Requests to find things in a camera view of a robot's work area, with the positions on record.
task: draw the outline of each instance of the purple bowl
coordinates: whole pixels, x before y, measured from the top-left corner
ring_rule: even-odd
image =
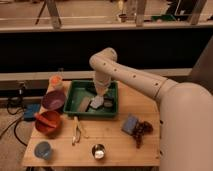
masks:
[[[44,95],[41,104],[45,109],[58,110],[62,108],[66,100],[65,94],[60,90],[54,90]]]

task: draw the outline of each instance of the black wall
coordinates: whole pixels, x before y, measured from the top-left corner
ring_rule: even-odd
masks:
[[[91,70],[89,58],[112,47],[130,67],[192,67],[212,28],[0,34],[0,73]]]

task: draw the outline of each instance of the green tray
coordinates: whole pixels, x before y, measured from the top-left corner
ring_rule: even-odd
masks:
[[[98,109],[88,108],[87,112],[77,112],[77,109],[85,96],[95,97],[96,94],[87,90],[87,88],[94,88],[92,80],[73,80],[69,91],[67,101],[64,105],[63,111],[69,116],[95,116],[95,117],[114,117],[118,113],[118,85],[113,81],[109,87],[107,95],[114,99],[112,108],[100,107]]]
[[[153,21],[162,20],[162,21],[176,21],[175,17],[173,15],[158,15],[158,16],[152,16],[151,17]]]

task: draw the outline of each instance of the red bowl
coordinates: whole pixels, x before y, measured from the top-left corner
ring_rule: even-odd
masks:
[[[41,104],[48,110],[58,110],[62,108],[66,100],[63,91],[54,90],[44,95]]]
[[[42,115],[45,119],[49,120],[50,122],[52,122],[54,125],[56,125],[56,127],[50,127],[44,123],[42,123],[41,121],[39,121],[38,119],[36,119],[35,121],[35,128],[43,133],[43,134],[50,134],[55,132],[60,124],[61,124],[61,118],[60,118],[60,114],[56,111],[46,111],[41,113],[40,115]]]

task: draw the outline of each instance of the grapes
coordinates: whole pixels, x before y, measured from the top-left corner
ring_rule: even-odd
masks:
[[[153,132],[153,127],[152,125],[147,122],[137,122],[135,125],[135,128],[132,132],[132,137],[136,141],[136,148],[140,148],[142,145],[142,136],[145,134],[150,134]]]

